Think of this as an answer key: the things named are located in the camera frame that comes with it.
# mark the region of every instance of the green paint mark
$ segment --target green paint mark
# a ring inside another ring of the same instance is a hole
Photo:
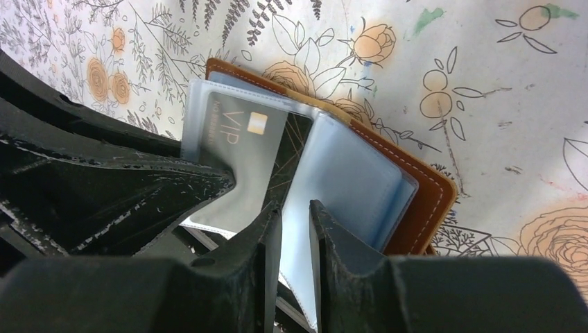
[[[571,10],[563,9],[563,8],[556,6],[556,5],[553,5],[551,3],[546,4],[545,7],[549,8],[549,11],[547,11],[547,9],[542,8],[541,15],[543,17],[549,17],[550,12],[551,12],[552,19],[559,19],[560,17],[566,17],[568,19],[576,19],[577,17],[579,17],[578,14],[572,12]]]
[[[433,20],[443,16],[443,14],[445,14],[445,12],[441,8],[436,8],[432,12],[429,12],[428,9],[423,10],[421,16],[419,16],[417,24],[415,25],[415,32],[413,33],[413,36],[418,35],[425,26],[429,25],[429,23],[431,23]]]

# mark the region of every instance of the orange rose illustration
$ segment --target orange rose illustration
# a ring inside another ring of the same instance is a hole
[[[104,65],[102,65],[100,60],[96,58],[90,59],[88,62],[87,77],[92,96],[97,101],[104,102],[108,93],[108,81],[106,69],[104,69]]]
[[[287,61],[273,64],[266,69],[263,77],[301,94],[315,96],[314,83],[308,71],[302,71]]]
[[[541,214],[521,229],[518,254],[557,262],[588,299],[588,207]]]
[[[123,29],[116,28],[112,33],[112,49],[115,52],[122,52],[125,47],[125,33]]]
[[[359,60],[373,63],[386,59],[396,45],[396,35],[391,27],[380,24],[361,33],[353,43],[353,52]]]
[[[347,112],[351,117],[354,117],[355,120],[360,121],[368,128],[372,128],[372,122],[370,121],[370,119],[374,115],[368,114],[368,111],[365,109],[363,105],[359,105],[358,103],[355,103],[348,99],[338,99],[337,101],[335,101],[335,106]]]
[[[130,97],[130,88],[128,84],[128,78],[125,73],[116,73],[110,77],[110,89],[120,104],[126,104]]]

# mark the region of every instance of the floral tablecloth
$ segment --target floral tablecloth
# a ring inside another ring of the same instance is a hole
[[[181,138],[209,57],[329,100],[453,178],[442,255],[540,255],[588,297],[588,1],[0,0],[1,48]]]

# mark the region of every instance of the card chip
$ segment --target card chip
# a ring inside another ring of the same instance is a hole
[[[268,116],[257,112],[251,112],[251,116],[249,117],[249,124],[247,125],[247,131],[263,135],[263,132],[266,130],[267,122]]]

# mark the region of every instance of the leather cover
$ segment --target leather cover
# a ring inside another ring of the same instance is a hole
[[[373,129],[355,120],[335,105],[295,92],[228,62],[210,58],[207,61],[207,78],[209,73],[213,71],[240,78],[276,94],[331,113],[414,177],[419,183],[419,189],[383,253],[386,255],[420,255],[435,252],[429,245],[431,238],[456,199],[457,189],[450,179],[383,138]]]

